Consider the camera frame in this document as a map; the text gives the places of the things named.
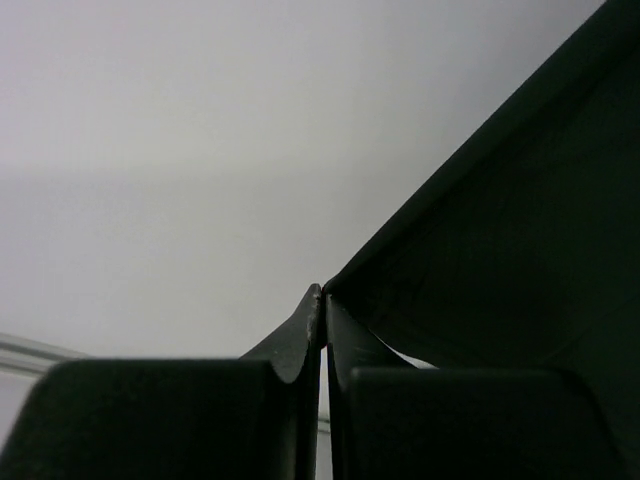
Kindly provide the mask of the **black t-shirt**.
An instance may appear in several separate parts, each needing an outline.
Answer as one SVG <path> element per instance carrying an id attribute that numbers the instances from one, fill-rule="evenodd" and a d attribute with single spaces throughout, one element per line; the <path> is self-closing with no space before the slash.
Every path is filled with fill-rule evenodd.
<path id="1" fill-rule="evenodd" d="M 604 3 L 324 292 L 419 369 L 575 376 L 637 478 L 638 3 Z"/>

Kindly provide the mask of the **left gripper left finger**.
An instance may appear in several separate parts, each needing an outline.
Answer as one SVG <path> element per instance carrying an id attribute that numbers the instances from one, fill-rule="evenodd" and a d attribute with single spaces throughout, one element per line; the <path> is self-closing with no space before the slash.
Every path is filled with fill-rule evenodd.
<path id="1" fill-rule="evenodd" d="M 311 479 L 321 289 L 237 359 L 86 359 L 31 390 L 5 479 Z"/>

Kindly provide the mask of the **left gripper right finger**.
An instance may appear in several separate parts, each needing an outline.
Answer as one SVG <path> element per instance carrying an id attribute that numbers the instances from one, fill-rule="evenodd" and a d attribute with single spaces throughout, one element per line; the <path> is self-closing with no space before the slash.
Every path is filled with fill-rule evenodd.
<path id="1" fill-rule="evenodd" d="M 594 399 L 540 369 L 419 369 L 325 300 L 337 479 L 626 479 Z"/>

